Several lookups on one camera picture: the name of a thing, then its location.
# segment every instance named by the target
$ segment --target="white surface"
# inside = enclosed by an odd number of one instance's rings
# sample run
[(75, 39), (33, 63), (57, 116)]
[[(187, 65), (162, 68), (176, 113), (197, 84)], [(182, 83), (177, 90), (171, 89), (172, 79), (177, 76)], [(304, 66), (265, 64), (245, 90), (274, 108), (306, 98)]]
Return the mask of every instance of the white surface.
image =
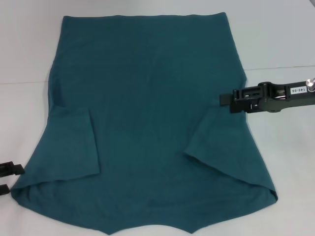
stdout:
[(226, 12), (245, 69), (315, 65), (309, 0), (0, 0), (0, 84), (46, 81), (64, 15)]
[[(245, 69), (315, 65), (315, 8), (308, 0), (0, 0), (0, 163), (25, 165), (45, 127), (47, 80), (63, 15), (228, 14)], [(315, 67), (249, 70), (247, 86), (315, 77)], [(259, 212), (200, 229), (196, 236), (312, 236), (315, 232), (315, 106), (248, 115), (279, 201)], [(9, 186), (16, 176), (0, 178)], [(101, 236), (0, 197), (1, 236)], [(166, 226), (116, 236), (188, 236)]]

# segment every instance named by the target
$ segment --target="teal fabric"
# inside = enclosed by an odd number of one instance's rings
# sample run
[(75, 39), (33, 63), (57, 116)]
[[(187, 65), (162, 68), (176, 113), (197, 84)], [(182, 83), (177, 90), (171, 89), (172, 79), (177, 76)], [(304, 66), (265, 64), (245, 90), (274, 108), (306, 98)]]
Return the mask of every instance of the teal fabric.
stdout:
[(225, 13), (64, 17), (47, 127), (12, 188), (22, 206), (112, 234), (194, 232), (277, 201), (244, 113)]

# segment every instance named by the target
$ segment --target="white table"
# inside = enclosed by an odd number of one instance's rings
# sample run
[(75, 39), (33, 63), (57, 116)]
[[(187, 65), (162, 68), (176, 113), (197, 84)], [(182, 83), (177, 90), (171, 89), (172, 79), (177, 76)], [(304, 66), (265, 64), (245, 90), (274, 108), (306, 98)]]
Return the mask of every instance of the white table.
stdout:
[[(315, 7), (308, 0), (1, 0), (0, 163), (25, 165), (44, 130), (46, 81), (64, 15), (208, 15), (223, 11), (246, 70), (247, 86), (315, 77)], [(315, 106), (248, 115), (279, 201), (194, 235), (314, 235), (314, 118)], [(16, 179), (0, 178), (0, 184), (12, 186)], [(22, 208), (10, 195), (0, 197), (0, 229), (1, 236), (104, 235)], [(189, 234), (167, 226), (145, 226), (115, 235)]]

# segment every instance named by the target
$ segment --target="black clamp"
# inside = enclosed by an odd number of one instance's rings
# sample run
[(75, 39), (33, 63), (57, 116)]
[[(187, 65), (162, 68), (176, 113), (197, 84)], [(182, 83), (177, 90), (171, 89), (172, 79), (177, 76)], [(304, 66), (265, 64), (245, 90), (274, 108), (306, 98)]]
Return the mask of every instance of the black clamp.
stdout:
[[(10, 175), (22, 175), (24, 174), (24, 168), (22, 165), (14, 165), (12, 161), (0, 164), (0, 177)], [(6, 184), (0, 185), (0, 195), (8, 194), (10, 192), (9, 187)]]
[(305, 82), (285, 85), (264, 82), (255, 87), (233, 90), (232, 94), (220, 95), (220, 105), (230, 106), (230, 113), (273, 113), (284, 108), (314, 104), (315, 92), (309, 90)]

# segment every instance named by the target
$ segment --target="white label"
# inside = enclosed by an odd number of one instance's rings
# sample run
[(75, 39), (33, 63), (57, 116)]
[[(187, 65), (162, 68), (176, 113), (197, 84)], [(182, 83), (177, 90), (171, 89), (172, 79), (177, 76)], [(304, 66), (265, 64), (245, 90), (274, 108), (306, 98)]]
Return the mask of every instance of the white label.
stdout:
[(307, 92), (306, 86), (291, 88), (291, 94), (298, 94), (298, 93), (304, 93)]

